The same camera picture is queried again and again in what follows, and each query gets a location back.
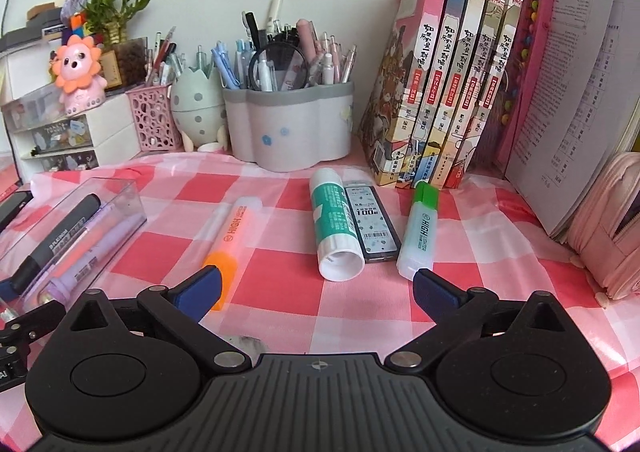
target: plush toy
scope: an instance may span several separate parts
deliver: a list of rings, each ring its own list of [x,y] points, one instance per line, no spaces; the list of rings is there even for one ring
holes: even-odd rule
[[[98,74],[101,54],[102,50],[94,47],[92,37],[80,38],[78,35],[72,35],[66,46],[58,48],[53,73],[57,75],[56,86],[62,88],[60,103],[65,105],[69,116],[105,101],[107,80]]]

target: pink mesh pen holder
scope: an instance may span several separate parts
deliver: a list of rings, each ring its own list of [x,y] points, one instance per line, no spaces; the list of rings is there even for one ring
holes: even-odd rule
[[[143,152],[182,147],[180,131],[171,116],[168,90],[169,86],[142,86],[127,91]]]

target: white drawer unit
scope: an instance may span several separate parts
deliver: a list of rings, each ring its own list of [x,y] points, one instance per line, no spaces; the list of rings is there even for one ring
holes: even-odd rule
[[[11,102],[2,106],[18,172],[24,182],[37,172],[117,164],[140,152],[126,95],[108,98],[103,105],[77,116],[49,114],[38,120],[40,110],[52,109],[48,100],[44,102],[30,102],[27,95],[20,104]],[[37,112],[30,110],[36,106]]]

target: orange highlighter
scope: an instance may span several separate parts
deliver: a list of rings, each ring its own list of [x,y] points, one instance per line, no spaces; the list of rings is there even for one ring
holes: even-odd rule
[[[238,260],[242,250],[246,247],[246,239],[251,231],[252,222],[255,221],[261,209],[262,201],[258,197],[241,197],[236,201],[213,242],[210,254],[202,263],[203,268],[212,264],[220,270],[220,275],[222,275],[222,294],[214,307],[211,308],[212,310],[220,311],[225,303],[226,296],[236,277]]]

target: pink checkered tablecloth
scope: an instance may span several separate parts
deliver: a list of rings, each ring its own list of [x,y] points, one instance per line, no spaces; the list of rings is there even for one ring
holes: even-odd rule
[[[334,162],[343,180],[369,178],[362,154]],[[348,282],[318,272],[308,179],[313,169],[274,174],[223,154],[147,156],[118,167],[39,174],[35,199],[0,238],[0,252],[79,182],[134,179],[148,220],[98,279],[111,298],[152,284],[174,286],[199,269],[217,229],[238,197],[264,204],[230,299],[202,324],[221,335],[257,337],[276,353],[391,350],[433,324],[412,299],[394,262],[370,264]],[[379,189],[402,237],[412,192]],[[554,292],[589,339],[613,382],[598,436],[615,450],[640,438],[640,296],[603,310],[587,273],[551,241],[527,204],[505,181],[469,175],[440,195],[434,271],[457,286],[485,286],[503,299]],[[28,448],[39,434],[23,387],[0,394],[0,440]]]

